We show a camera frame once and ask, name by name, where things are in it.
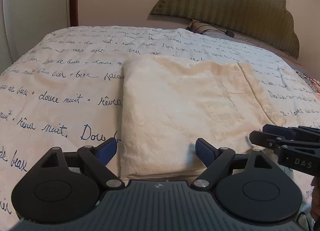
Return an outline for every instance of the black cable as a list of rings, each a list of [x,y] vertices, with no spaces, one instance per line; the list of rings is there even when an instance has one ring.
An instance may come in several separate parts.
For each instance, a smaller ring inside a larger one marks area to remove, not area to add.
[[[311,227],[310,227],[310,224],[309,224],[309,221],[308,221],[308,218],[307,218],[307,215],[305,214],[305,212],[301,211],[301,212],[299,213],[299,215],[297,216],[295,222],[303,229],[303,227],[302,227],[302,226],[300,225],[300,223],[299,223],[299,218],[300,218],[302,215],[304,215],[304,216],[306,217],[306,220],[307,220],[307,223],[308,223],[308,229],[309,229],[309,231],[311,231]]]
[[[219,32],[219,33],[222,33],[222,32],[223,32],[223,33],[225,34],[225,31],[223,31],[223,30],[221,30],[221,29],[219,29],[219,28],[217,28],[217,27],[215,27],[215,26],[213,26],[213,25],[209,25],[209,26],[214,27],[214,28],[216,28],[216,29],[218,29],[218,30],[207,29],[207,30],[204,30],[203,32],[201,32],[200,34],[203,34],[204,32]],[[254,43],[254,42],[252,42],[252,41],[250,41],[250,40],[246,40],[246,39],[243,39],[243,38],[236,38],[236,37],[234,37],[234,39],[236,39],[236,40],[243,40],[243,41],[249,42],[249,43],[251,43],[251,44],[254,44],[255,46],[257,46],[257,47],[259,47],[259,48],[263,48],[263,47],[259,46],[258,44]],[[285,58],[285,59],[287,59],[287,60],[290,60],[290,59],[288,59],[287,57],[285,57],[285,56],[283,56],[283,55],[281,55],[281,54],[278,54],[278,53],[276,53],[276,52],[274,52],[274,51],[272,51],[272,50],[269,50],[269,49],[266,49],[266,48],[263,48],[263,49],[268,50],[268,51],[272,52],[273,54],[276,54],[277,56],[279,56],[279,57],[281,57],[281,58]],[[297,63],[297,62],[294,62],[294,61],[291,61],[291,62],[293,62],[293,63],[301,66],[301,64],[299,64],[299,63]]]

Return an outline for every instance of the logo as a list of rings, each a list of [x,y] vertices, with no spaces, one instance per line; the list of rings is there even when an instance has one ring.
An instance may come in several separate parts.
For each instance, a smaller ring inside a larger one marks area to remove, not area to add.
[[[156,187],[156,188],[162,188],[163,185],[162,185],[161,183],[158,183],[158,184],[155,185],[155,187]]]
[[[311,168],[312,167],[312,162],[308,162],[307,165],[306,165],[306,161],[300,161],[299,158],[296,158],[296,160],[294,161],[294,164],[298,164],[300,166],[303,166],[303,167],[307,167],[307,168]]]

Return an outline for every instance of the hand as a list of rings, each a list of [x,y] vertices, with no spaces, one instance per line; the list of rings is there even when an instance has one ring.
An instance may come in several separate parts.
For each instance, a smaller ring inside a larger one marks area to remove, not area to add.
[[[315,221],[317,221],[320,216],[320,181],[318,177],[313,178],[311,186],[314,188],[312,192],[310,215]]]

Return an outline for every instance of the ribbed gray surface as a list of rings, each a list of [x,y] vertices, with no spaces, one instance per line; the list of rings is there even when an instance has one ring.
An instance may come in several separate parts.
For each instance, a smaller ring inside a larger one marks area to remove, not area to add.
[[[134,180],[121,191],[109,191],[85,217],[59,225],[21,221],[12,231],[301,231],[289,222],[257,227],[232,219],[207,192],[195,191],[184,181]]]

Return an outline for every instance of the metal screw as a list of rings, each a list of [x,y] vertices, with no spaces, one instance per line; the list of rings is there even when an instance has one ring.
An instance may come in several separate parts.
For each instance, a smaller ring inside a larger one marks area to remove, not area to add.
[[[110,179],[106,182],[106,185],[110,188],[118,188],[120,187],[122,182],[118,179]]]
[[[209,181],[205,180],[205,179],[197,179],[193,182],[193,185],[195,185],[196,187],[199,188],[205,188],[207,186],[209,186]]]

